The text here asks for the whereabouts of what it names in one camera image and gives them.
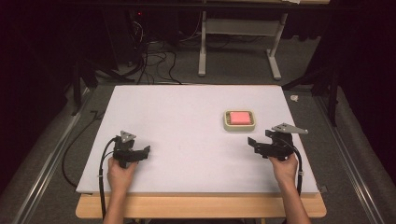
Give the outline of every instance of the hand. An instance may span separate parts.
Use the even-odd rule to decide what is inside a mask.
[[[285,161],[279,161],[277,158],[268,157],[274,167],[274,175],[280,187],[295,183],[297,171],[297,159],[293,154],[289,155]]]
[[[134,178],[136,165],[137,162],[133,162],[128,168],[124,169],[120,167],[119,161],[114,160],[113,157],[108,159],[107,180],[112,193],[126,194]]]

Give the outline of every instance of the dark wall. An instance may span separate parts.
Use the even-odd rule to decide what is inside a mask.
[[[71,59],[57,36],[56,11],[46,4],[0,6],[0,192],[66,103]]]
[[[328,65],[340,68],[350,107],[396,183],[396,6],[389,0],[361,3],[359,13],[332,16],[307,74]]]

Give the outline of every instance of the red square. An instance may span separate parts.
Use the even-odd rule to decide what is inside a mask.
[[[251,124],[250,115],[247,111],[230,112],[230,123],[232,125],[249,125]]]

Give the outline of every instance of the table leg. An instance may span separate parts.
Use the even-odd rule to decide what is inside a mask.
[[[206,12],[202,12],[201,29],[201,50],[199,52],[198,76],[204,77],[206,74]]]
[[[280,37],[282,36],[283,29],[285,28],[287,17],[288,17],[288,13],[282,14],[282,17],[279,21],[279,25],[277,26],[274,45],[271,49],[267,50],[268,61],[270,63],[271,71],[273,73],[273,77],[275,80],[280,80],[282,78],[280,75],[280,72],[279,72],[279,68],[277,67],[275,53],[276,53],[277,46],[279,45],[279,41],[280,41]]]

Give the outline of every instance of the handheld controller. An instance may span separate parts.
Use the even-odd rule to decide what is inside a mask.
[[[308,133],[307,130],[299,129],[286,123],[277,125],[272,129],[274,132],[265,130],[265,136],[273,141],[271,145],[258,143],[250,137],[247,138],[247,143],[254,147],[254,152],[261,154],[263,158],[275,157],[279,161],[284,161],[294,152],[291,133]]]
[[[126,168],[130,162],[142,161],[149,157],[150,146],[143,150],[132,150],[136,135],[121,131],[116,136],[113,158],[120,162],[120,167]]]

